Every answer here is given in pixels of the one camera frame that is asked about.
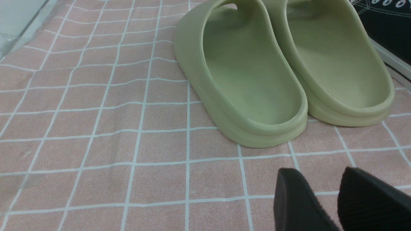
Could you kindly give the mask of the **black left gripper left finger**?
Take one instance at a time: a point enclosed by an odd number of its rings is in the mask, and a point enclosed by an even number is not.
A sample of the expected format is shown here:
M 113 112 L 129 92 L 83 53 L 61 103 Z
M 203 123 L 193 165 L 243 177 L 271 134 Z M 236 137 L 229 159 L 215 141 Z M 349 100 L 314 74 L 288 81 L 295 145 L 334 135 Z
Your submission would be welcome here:
M 274 220 L 276 231 L 339 231 L 305 177 L 294 168 L 278 170 Z

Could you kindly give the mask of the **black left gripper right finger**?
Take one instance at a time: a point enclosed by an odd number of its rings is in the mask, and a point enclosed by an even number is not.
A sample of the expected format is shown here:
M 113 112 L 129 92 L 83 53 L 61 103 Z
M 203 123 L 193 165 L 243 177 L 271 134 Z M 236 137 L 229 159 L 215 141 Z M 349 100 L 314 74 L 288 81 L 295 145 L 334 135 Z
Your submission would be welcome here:
M 345 231 L 411 229 L 410 196 L 360 168 L 345 168 L 337 213 Z

